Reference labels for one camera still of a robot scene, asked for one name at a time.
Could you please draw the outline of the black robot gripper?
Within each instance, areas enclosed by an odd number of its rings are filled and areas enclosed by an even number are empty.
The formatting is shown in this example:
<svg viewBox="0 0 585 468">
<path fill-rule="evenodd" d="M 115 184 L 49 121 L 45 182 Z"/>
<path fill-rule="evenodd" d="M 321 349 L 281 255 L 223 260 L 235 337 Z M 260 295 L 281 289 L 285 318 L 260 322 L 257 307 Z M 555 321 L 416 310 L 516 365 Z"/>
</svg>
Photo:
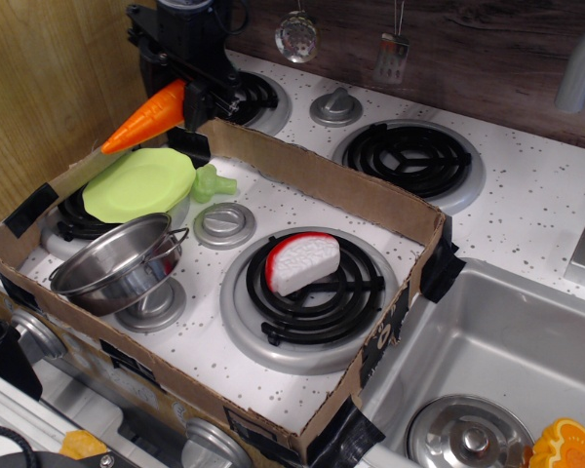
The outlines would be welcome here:
<svg viewBox="0 0 585 468">
<path fill-rule="evenodd" d="M 129 41 L 138 48 L 146 95 L 151 98 L 175 79 L 184 84 L 184 129 L 197 131 L 238 108 L 240 76 L 225 52 L 232 26 L 231 3 L 131 4 Z"/>
</svg>

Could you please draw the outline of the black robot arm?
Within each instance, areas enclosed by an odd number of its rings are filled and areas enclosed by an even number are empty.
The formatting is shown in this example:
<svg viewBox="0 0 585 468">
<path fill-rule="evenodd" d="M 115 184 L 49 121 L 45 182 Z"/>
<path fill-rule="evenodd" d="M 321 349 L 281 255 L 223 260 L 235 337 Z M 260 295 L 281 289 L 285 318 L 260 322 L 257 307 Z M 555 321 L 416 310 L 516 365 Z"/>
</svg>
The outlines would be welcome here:
<svg viewBox="0 0 585 468">
<path fill-rule="evenodd" d="M 157 1 L 153 8 L 131 4 L 129 41 L 138 48 L 139 67 L 151 97 L 176 79 L 184 82 L 180 110 L 184 128 L 198 130 L 237 107 L 240 72 L 225 43 L 247 27 L 232 26 L 231 1 Z"/>
</svg>

